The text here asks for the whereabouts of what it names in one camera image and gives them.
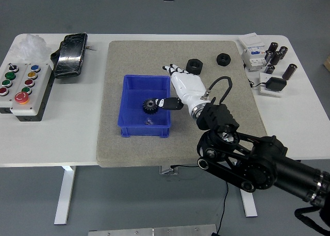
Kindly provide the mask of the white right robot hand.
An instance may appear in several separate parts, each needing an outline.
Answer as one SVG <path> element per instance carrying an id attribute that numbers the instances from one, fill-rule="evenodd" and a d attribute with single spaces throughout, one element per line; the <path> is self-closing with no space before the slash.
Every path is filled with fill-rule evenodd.
<path id="1" fill-rule="evenodd" d="M 177 98 L 156 98 L 156 105 L 166 110 L 179 110 L 183 105 L 187 105 L 191 117 L 197 119 L 206 104 L 210 102 L 209 92 L 205 89 L 201 78 L 174 64 L 162 68 L 170 74 Z"/>

